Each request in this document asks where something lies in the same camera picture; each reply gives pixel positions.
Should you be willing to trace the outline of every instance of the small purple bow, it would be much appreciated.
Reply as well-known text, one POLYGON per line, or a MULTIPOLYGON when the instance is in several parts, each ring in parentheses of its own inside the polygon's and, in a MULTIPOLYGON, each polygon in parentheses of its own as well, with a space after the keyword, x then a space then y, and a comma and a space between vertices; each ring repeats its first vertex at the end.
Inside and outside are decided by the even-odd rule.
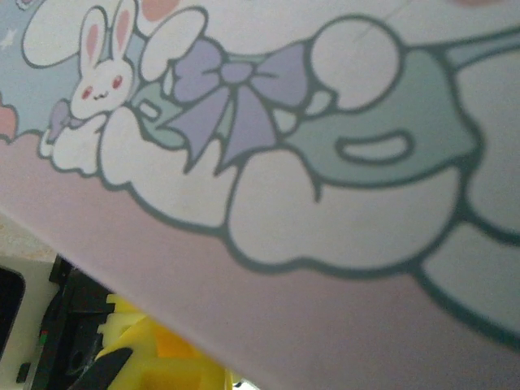
POLYGON ((188 140, 191 163, 196 161, 234 102, 235 115, 222 164, 276 143, 275 125, 267 107, 294 109, 307 95, 308 80, 302 44, 288 46, 259 65, 226 62, 218 46, 197 41, 175 65, 173 89, 180 103, 193 104, 163 127, 188 140))
POLYGON ((62 99, 54 105, 50 114, 50 133, 49 142, 56 141, 56 138, 62 133, 64 128, 78 128, 85 121, 74 118, 71 114, 69 101, 62 99))

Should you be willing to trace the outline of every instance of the white star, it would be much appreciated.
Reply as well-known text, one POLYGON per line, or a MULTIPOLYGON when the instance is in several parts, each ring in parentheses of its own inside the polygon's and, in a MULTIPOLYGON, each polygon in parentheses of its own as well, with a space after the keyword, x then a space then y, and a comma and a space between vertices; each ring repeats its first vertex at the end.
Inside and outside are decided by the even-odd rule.
POLYGON ((10 28, 7 30, 6 36, 2 39, 2 41, 0 41, 0 47, 2 47, 2 51, 4 51, 9 46, 13 46, 15 34, 16 30, 11 30, 10 28))

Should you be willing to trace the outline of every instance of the yellow object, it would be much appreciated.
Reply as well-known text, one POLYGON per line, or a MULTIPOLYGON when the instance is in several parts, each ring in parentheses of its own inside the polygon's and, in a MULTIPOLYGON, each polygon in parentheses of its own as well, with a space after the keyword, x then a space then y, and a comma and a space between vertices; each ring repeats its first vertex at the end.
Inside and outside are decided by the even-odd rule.
POLYGON ((109 390, 232 390, 241 380, 121 297, 107 302, 115 312, 98 329, 104 349, 97 358, 133 351, 109 390))

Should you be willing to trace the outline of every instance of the purple ribbon bow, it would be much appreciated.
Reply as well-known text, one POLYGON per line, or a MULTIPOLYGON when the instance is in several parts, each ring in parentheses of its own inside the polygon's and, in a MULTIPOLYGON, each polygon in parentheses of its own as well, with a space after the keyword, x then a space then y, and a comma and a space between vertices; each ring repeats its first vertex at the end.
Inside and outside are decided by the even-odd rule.
POLYGON ((201 155, 219 127, 230 100, 234 120, 222 164, 276 143, 275 125, 267 107, 294 109, 307 95, 308 80, 301 43, 288 46, 259 65, 229 62, 214 43, 197 41, 175 65, 173 89, 180 103, 193 104, 163 127, 188 140, 190 162, 201 155))
POLYGON ((74 118, 71 114, 69 101, 62 99, 54 105, 50 114, 50 133, 49 142, 56 141, 56 138, 62 133, 64 128, 78 128, 85 121, 74 118))

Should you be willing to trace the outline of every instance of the red eye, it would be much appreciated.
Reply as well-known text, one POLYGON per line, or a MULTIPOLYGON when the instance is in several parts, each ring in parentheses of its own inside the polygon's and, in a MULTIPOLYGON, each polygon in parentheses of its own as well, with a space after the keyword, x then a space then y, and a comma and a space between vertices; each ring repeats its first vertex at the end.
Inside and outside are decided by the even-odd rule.
POLYGON ((114 80, 112 81, 112 88, 117 89, 121 86, 122 83, 123 83, 123 77, 116 76, 114 78, 114 80))
POLYGON ((92 87, 87 87, 84 89, 83 93, 81 94, 81 98, 83 100, 85 100, 90 96, 91 93, 92 93, 92 87))

